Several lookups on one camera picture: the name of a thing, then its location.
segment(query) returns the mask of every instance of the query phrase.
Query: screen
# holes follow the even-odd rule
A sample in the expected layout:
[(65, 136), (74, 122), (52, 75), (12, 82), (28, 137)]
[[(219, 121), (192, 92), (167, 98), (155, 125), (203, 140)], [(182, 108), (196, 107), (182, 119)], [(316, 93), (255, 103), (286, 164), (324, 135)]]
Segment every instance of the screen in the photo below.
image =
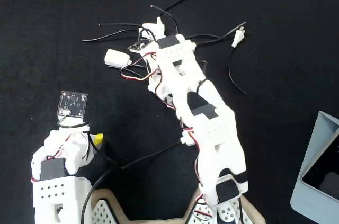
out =
[(302, 180), (339, 200), (339, 136), (316, 160)]

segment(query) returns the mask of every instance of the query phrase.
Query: perforated white panel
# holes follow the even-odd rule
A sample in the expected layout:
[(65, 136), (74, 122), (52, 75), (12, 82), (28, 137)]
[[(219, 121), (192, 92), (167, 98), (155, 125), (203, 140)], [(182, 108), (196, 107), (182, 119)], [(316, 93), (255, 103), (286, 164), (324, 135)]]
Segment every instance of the perforated white panel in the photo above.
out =
[(93, 224), (118, 224), (105, 200), (99, 200), (92, 211)]
[[(192, 210), (192, 214), (189, 217), (187, 224), (216, 224), (217, 218), (204, 216), (202, 214), (198, 214), (194, 212), (195, 210), (202, 211), (205, 213), (211, 213), (211, 209), (204, 204), (204, 200), (200, 199), (198, 203), (194, 206)], [(218, 214), (220, 219), (224, 223), (230, 223), (235, 221), (235, 224), (241, 224), (240, 221), (240, 209), (238, 199), (231, 200), (229, 202), (225, 202), (223, 204), (218, 205)], [(243, 209), (243, 220), (244, 224), (253, 224), (247, 213)]]
[[(218, 207), (218, 213), (224, 222), (231, 222), (235, 219), (236, 224), (241, 224), (240, 221), (240, 208), (238, 199), (231, 200), (225, 204), (221, 204)], [(251, 219), (248, 217), (247, 213), (243, 208), (243, 220), (244, 224), (253, 224)]]

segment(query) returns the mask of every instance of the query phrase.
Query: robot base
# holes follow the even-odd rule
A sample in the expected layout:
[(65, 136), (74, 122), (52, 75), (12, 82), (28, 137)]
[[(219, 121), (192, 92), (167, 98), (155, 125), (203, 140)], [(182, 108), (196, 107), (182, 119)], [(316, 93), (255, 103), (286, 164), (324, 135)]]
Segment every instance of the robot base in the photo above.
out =
[[(197, 196), (199, 196), (199, 190), (197, 190), (195, 192), (195, 194), (192, 197), (192, 200), (189, 204), (189, 207), (184, 215), (183, 218), (175, 218), (175, 219), (168, 219), (168, 220), (135, 220), (135, 221), (130, 221), (127, 216), (125, 215), (125, 213), (123, 212), (123, 210), (120, 207), (120, 204), (118, 203), (117, 198), (114, 196), (114, 194), (108, 190), (108, 189), (100, 189), (100, 190), (96, 190), (94, 191), (93, 195), (92, 195), (92, 209), (96, 209), (95, 207), (97, 206), (97, 203), (99, 200), (101, 199), (106, 199), (106, 202), (109, 202), (110, 206), (112, 207), (113, 211), (114, 211), (114, 219), (116, 221), (116, 223), (118, 224), (161, 224), (161, 223), (166, 223), (166, 224), (185, 224), (185, 223), (190, 223), (188, 221), (189, 218), (191, 218), (191, 213), (192, 213), (192, 209), (195, 206), (195, 199), (197, 198)], [(233, 207), (231, 208), (231, 210), (236, 211), (235, 209), (237, 209), (238, 204), (234, 204)], [(242, 196), (242, 206), (243, 206), (243, 210), (245, 212), (246, 215), (244, 215), (244, 224), (266, 224), (265, 219), (262, 217), (262, 215), (254, 208), (253, 205), (251, 205), (251, 203)], [(207, 222), (205, 221), (200, 221), (200, 222), (195, 222), (196, 224), (207, 224)]]

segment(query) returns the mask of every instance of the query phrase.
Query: white connector housing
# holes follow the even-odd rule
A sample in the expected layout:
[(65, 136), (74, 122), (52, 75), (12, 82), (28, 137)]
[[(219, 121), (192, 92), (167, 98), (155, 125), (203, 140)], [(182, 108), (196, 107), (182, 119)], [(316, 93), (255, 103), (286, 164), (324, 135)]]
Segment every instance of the white connector housing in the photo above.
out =
[[(154, 34), (154, 37), (155, 37), (156, 40), (166, 37), (165, 36), (165, 25), (162, 23), (160, 17), (157, 17), (157, 23), (156, 24), (145, 23), (145, 24), (142, 24), (142, 27), (150, 29), (152, 31), (152, 33)], [(153, 37), (150, 34), (148, 34), (147, 31), (143, 31), (141, 36), (143, 36), (144, 38), (150, 39), (150, 40), (153, 39)]]
[(244, 27), (240, 27), (239, 30), (235, 32), (234, 40), (232, 43), (232, 47), (236, 48), (237, 45), (245, 38), (245, 30)]
[(110, 67), (122, 68), (131, 64), (131, 61), (128, 54), (108, 49), (105, 55), (105, 64)]

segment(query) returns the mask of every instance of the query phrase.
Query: black fabric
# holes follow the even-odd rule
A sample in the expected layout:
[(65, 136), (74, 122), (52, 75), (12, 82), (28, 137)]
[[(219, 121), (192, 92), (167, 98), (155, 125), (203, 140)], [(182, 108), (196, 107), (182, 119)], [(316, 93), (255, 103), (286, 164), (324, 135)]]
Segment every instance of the black fabric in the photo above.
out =
[[(80, 41), (120, 29), (98, 28), (98, 22), (154, 21), (157, 12), (149, 5), (174, 1), (0, 0), (2, 223), (33, 223), (30, 161), (56, 129), (62, 89), (88, 93), (85, 118), (92, 130), (108, 133), (106, 152), (121, 164), (179, 139), (174, 112), (146, 84), (104, 65), (108, 47), (127, 51), (135, 35)], [(224, 34), (247, 21), (246, 39), (232, 60), (246, 96), (227, 75), (230, 41), (200, 47), (196, 55), (208, 61), (207, 77), (235, 111), (246, 197), (267, 223), (312, 223), (292, 210), (290, 197), (317, 112), (339, 117), (339, 0), (188, 0), (171, 14), (183, 34)], [(196, 155), (195, 146), (180, 145), (112, 174), (101, 186), (114, 191), (133, 220), (181, 217), (197, 187)], [(107, 165), (96, 156), (81, 172), (93, 182)]]

